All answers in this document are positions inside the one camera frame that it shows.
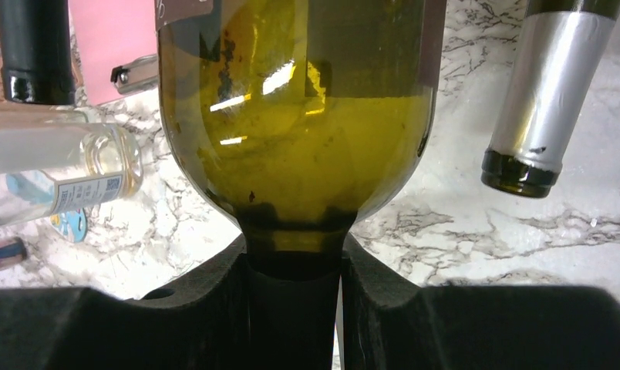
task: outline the marble countertop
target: marble countertop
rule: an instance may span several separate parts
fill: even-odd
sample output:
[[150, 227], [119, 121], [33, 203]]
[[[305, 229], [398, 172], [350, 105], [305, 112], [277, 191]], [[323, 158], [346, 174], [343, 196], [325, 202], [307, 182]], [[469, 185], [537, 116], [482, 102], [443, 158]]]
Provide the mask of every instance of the marble countertop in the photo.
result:
[[[513, 197], [479, 180], [524, 6], [449, 2], [429, 146], [402, 192], [353, 232], [370, 253], [419, 285], [591, 284], [620, 300], [620, 18], [551, 195]], [[26, 262], [0, 271], [0, 288], [89, 285], [138, 298], [238, 235], [175, 164], [156, 91], [95, 110], [138, 138], [142, 189], [130, 200], [89, 209], [81, 244], [61, 239], [47, 220], [0, 229], [29, 247]]]

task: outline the bottle label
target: bottle label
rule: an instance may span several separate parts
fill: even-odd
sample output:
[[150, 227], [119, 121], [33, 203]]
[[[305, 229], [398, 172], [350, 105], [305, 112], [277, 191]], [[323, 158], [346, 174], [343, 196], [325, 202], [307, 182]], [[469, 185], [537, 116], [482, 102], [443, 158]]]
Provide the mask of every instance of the bottle label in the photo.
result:
[[123, 183], [122, 173], [57, 181], [54, 186], [56, 204], [51, 213], [59, 214], [115, 200], [120, 195]]
[[215, 0], [155, 0], [156, 30], [168, 23], [212, 12]]
[[[333, 97], [415, 96], [436, 87], [446, 2], [308, 2], [308, 78]], [[306, 96], [317, 94], [306, 84]]]

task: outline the wine bottle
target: wine bottle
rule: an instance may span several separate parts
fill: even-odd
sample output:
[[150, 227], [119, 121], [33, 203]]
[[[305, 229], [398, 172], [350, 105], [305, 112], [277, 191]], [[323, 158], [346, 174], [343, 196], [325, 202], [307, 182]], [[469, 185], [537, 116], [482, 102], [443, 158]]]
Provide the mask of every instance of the wine bottle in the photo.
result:
[[67, 0], [0, 0], [0, 40], [6, 100], [74, 104]]
[[[156, 0], [165, 134], [187, 178], [245, 236], [251, 339], [262, 361], [330, 361], [342, 243], [420, 160], [445, 8], [442, 0]], [[286, 287], [277, 298], [255, 292], [268, 279]], [[292, 323], [283, 314], [297, 309], [294, 294], [305, 311], [324, 313], [304, 328]]]
[[620, 0], [531, 0], [481, 180], [544, 198], [558, 180]]

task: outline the barcode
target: barcode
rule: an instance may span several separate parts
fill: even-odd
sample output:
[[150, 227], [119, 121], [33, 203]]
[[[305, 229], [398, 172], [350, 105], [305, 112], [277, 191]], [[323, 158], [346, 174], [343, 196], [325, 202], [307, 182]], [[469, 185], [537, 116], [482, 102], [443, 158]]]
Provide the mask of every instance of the barcode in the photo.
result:
[[116, 177], [114, 179], [109, 179], [106, 181], [106, 192], [117, 190], [120, 188], [120, 178]]
[[60, 194], [60, 203], [61, 204], [65, 204], [67, 203], [67, 198], [69, 197], [69, 191], [65, 190]]

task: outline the dark green bottle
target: dark green bottle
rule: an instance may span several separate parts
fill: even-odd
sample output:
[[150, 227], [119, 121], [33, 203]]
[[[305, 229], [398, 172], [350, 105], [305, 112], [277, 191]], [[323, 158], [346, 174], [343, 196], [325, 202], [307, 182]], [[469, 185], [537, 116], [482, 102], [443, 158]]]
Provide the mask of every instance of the dark green bottle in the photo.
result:
[[620, 0], [531, 0], [483, 183], [546, 197], [620, 11]]
[[343, 242], [420, 160], [446, 0], [155, 5], [165, 136], [246, 241], [250, 368], [330, 368]]

